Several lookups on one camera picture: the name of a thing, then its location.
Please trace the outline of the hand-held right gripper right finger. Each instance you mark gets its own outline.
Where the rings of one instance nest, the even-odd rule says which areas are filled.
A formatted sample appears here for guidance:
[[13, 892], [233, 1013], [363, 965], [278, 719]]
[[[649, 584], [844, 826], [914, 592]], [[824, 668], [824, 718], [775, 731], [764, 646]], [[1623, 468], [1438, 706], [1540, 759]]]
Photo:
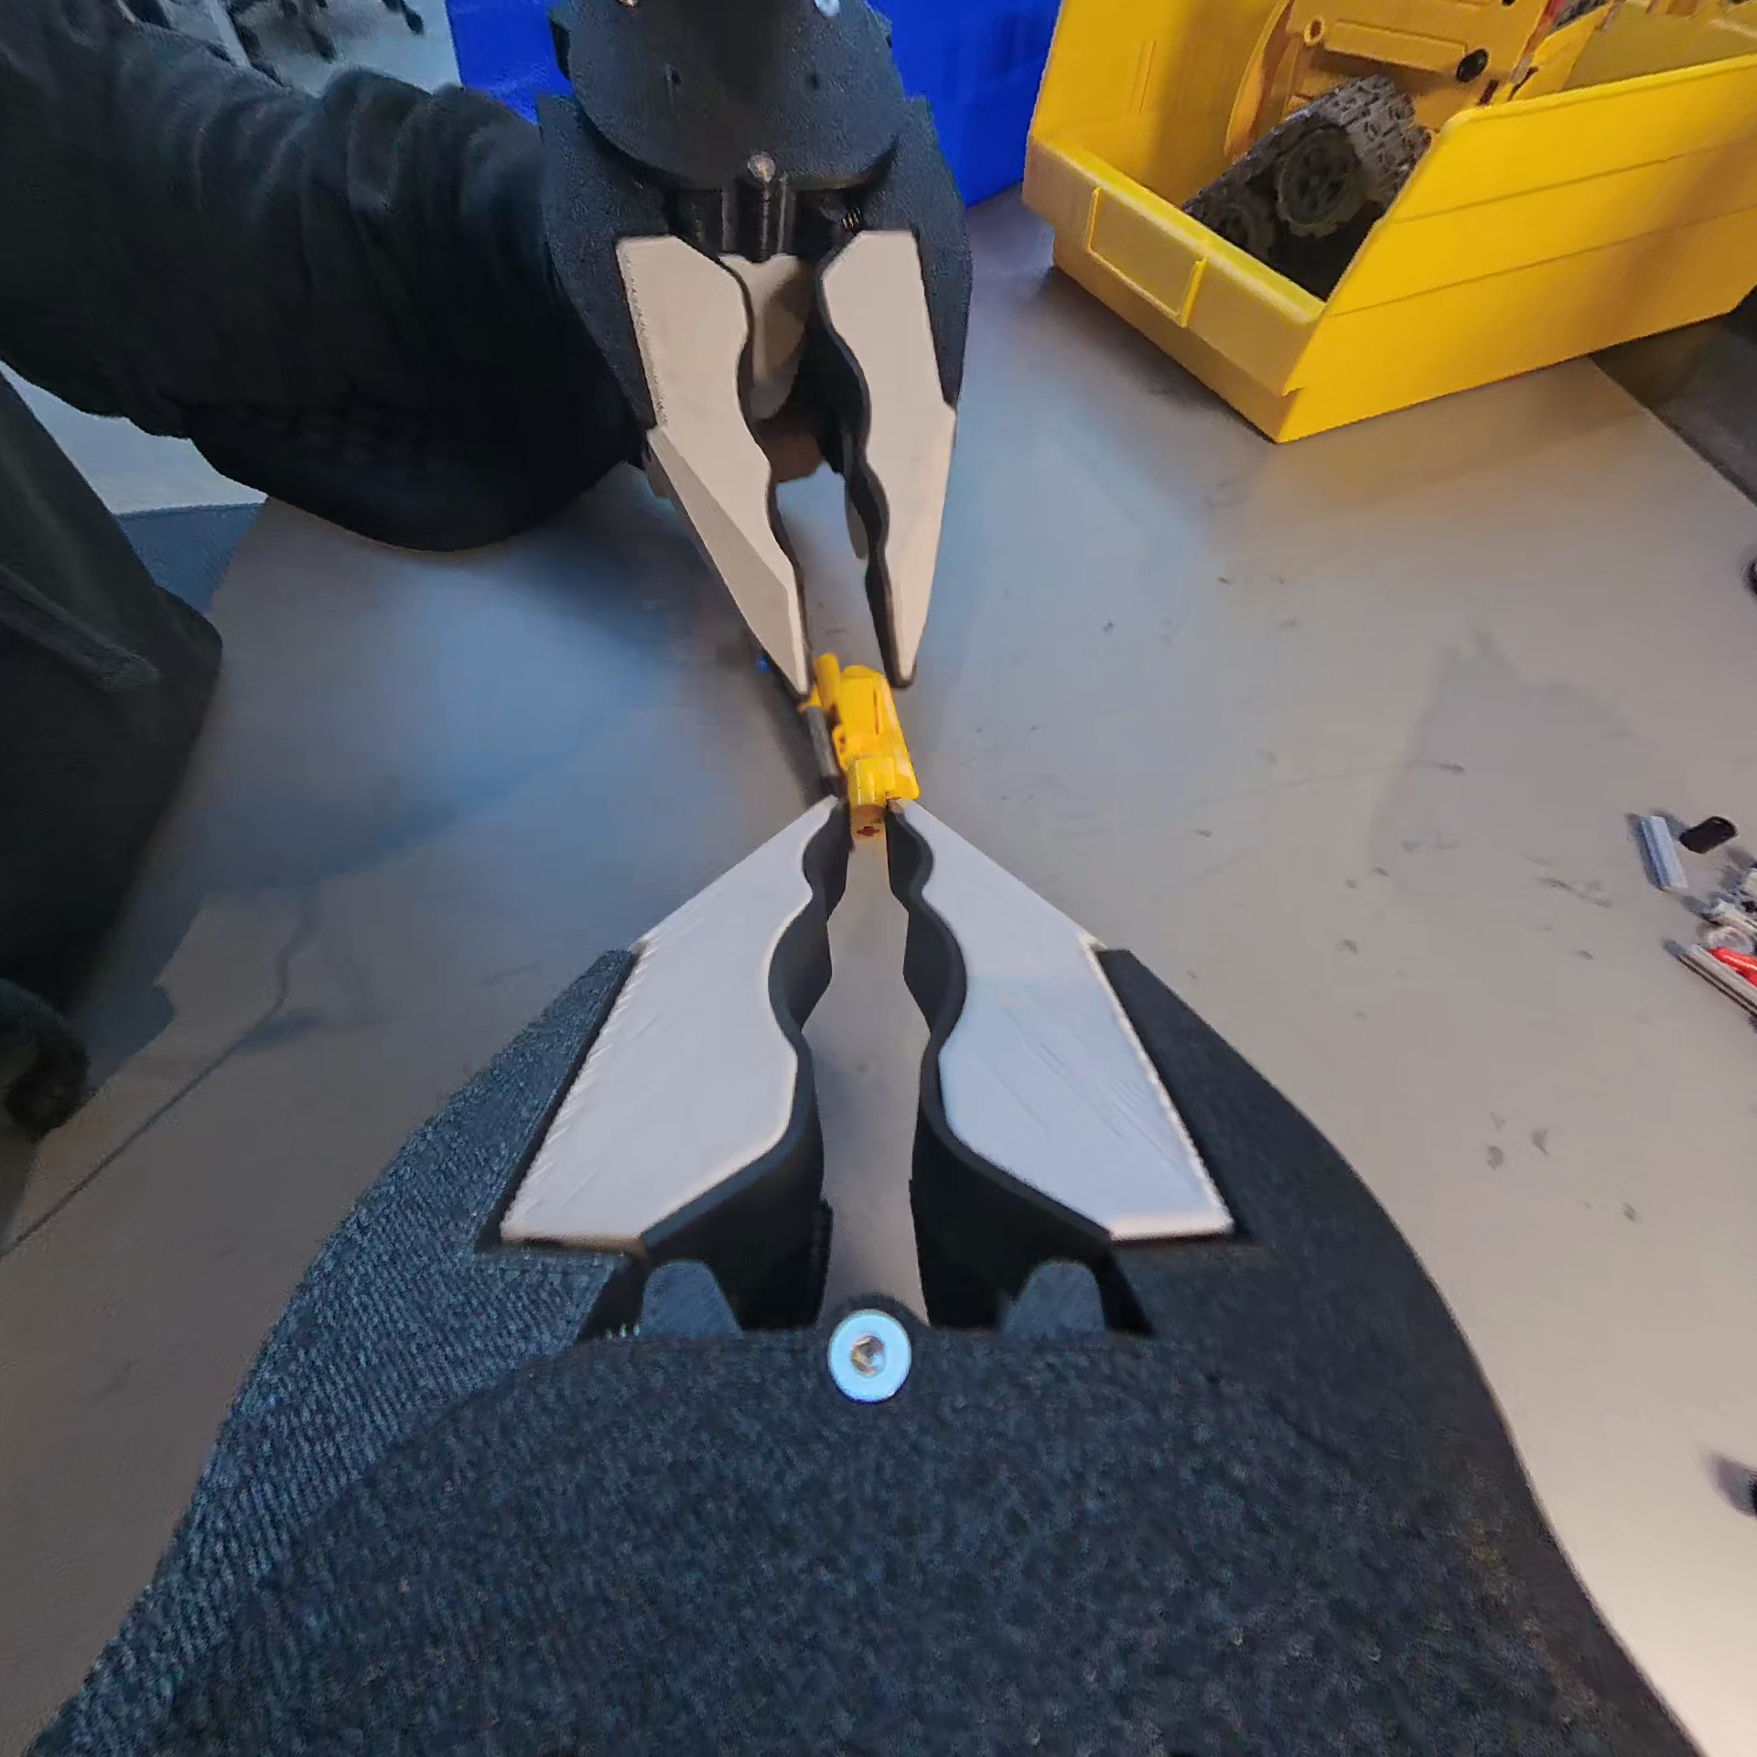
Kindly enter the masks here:
[[1100, 1324], [1141, 1331], [1126, 1254], [1238, 1225], [1108, 947], [921, 803], [893, 806], [886, 869], [929, 1028], [908, 1186], [929, 1321], [997, 1328], [1037, 1271], [1073, 1264]]

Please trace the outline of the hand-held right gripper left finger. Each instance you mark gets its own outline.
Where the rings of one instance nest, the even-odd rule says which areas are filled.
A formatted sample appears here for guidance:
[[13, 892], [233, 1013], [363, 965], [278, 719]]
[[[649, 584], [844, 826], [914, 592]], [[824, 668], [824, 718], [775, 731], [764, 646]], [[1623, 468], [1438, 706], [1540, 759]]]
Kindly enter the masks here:
[[805, 1023], [832, 970], [847, 812], [821, 800], [630, 950], [497, 1216], [511, 1247], [699, 1262], [744, 1328], [816, 1324], [828, 1278]]

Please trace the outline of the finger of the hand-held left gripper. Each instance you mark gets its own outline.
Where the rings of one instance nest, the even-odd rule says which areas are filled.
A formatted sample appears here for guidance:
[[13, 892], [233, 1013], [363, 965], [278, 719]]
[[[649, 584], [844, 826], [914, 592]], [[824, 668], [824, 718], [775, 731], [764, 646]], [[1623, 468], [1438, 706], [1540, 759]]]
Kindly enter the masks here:
[[849, 375], [844, 480], [867, 541], [870, 615], [890, 684], [908, 689], [931, 618], [959, 421], [912, 232], [856, 235], [821, 273], [821, 318]]
[[679, 237], [618, 247], [672, 504], [795, 696], [812, 690], [799, 570], [776, 529], [776, 474], [749, 415], [753, 307], [741, 278]]

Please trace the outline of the yellow toy actuator assembly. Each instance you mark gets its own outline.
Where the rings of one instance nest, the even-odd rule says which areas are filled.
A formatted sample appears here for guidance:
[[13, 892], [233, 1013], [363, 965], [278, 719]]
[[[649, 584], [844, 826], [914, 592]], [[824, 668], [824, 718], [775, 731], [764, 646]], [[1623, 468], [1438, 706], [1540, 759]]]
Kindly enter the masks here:
[[760, 680], [767, 687], [784, 733], [795, 734], [805, 785], [813, 796], [846, 800], [844, 768], [837, 756], [837, 726], [846, 712], [892, 718], [903, 731], [885, 671], [846, 664], [830, 650], [809, 661], [807, 692], [795, 696], [776, 666], [757, 664]]

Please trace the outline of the yellow angled toy beam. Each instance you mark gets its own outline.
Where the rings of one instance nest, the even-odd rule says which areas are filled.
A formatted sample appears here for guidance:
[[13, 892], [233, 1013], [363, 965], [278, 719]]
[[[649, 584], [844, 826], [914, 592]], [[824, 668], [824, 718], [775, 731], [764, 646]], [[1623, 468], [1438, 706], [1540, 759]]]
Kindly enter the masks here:
[[900, 724], [847, 710], [837, 726], [849, 835], [865, 844], [886, 826], [895, 801], [918, 800], [918, 779]]

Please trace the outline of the person's left forearm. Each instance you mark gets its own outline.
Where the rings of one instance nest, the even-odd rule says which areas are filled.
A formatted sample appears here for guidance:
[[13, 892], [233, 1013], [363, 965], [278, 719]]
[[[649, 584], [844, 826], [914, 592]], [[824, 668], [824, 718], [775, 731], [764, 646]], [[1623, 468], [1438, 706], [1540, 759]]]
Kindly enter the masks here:
[[301, 95], [115, 4], [4, 4], [2, 173], [4, 365], [266, 499], [460, 553], [638, 460], [539, 130], [484, 95]]

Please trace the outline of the grey desk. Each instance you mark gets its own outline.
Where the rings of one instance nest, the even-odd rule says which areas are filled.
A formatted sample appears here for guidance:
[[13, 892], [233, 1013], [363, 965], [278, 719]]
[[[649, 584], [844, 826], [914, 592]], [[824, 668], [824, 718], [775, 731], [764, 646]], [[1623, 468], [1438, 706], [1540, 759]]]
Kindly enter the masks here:
[[[1629, 829], [1752, 835], [1752, 504], [1590, 362], [1266, 444], [1014, 192], [971, 237], [927, 807], [1342, 1150], [1606, 1622], [1752, 1753], [1752, 1032]], [[4, 1145], [4, 1753], [364, 1186], [805, 790], [631, 474], [465, 557], [220, 523], [223, 687], [84, 1011], [95, 1100]]]

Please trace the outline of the blue storage bin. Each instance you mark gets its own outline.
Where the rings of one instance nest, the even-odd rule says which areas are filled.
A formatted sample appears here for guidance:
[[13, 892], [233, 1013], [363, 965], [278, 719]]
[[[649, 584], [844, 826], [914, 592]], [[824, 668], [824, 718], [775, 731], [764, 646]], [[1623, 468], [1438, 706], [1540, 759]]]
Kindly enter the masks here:
[[[1021, 184], [1055, 3], [877, 3], [911, 96], [929, 100], [966, 205]], [[549, 3], [446, 3], [460, 83], [535, 120], [565, 91]]]

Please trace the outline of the yellow tracked toy vehicle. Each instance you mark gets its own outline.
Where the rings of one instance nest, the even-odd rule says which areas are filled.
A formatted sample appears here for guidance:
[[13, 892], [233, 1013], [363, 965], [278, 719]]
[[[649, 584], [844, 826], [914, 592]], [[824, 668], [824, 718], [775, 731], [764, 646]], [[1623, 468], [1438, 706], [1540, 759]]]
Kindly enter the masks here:
[[1566, 83], [1605, 3], [1288, 3], [1271, 11], [1198, 227], [1313, 293], [1342, 271], [1442, 128]]

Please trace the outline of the yellow bin with toy vehicle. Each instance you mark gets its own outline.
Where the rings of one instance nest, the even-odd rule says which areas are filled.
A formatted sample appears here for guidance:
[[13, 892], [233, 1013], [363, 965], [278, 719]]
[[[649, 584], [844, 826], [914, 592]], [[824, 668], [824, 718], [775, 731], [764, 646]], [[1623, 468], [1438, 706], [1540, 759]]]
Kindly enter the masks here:
[[[1338, 146], [1198, 200], [1383, 80], [1420, 151], [1313, 235]], [[1073, 283], [1273, 442], [1727, 316], [1752, 293], [1752, 4], [1063, 4], [1026, 203]]]

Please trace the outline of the pile of small toy parts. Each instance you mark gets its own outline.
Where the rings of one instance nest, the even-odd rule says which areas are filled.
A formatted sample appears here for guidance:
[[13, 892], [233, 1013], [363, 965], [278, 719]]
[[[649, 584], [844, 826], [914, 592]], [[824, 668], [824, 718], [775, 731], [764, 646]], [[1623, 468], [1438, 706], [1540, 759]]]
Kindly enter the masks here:
[[1756, 862], [1741, 829], [1637, 815], [1631, 833], [1651, 885], [1690, 914], [1689, 936], [1668, 943], [1675, 965], [1756, 1022]]

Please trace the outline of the person's black hoodie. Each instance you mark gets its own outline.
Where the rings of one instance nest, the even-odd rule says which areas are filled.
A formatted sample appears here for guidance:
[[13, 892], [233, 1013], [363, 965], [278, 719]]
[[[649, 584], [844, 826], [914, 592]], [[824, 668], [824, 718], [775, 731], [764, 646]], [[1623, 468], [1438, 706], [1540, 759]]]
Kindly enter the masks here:
[[2, 385], [4, 1117], [82, 1105], [69, 1022], [183, 785], [218, 671], [209, 621], [147, 570], [34, 411]]

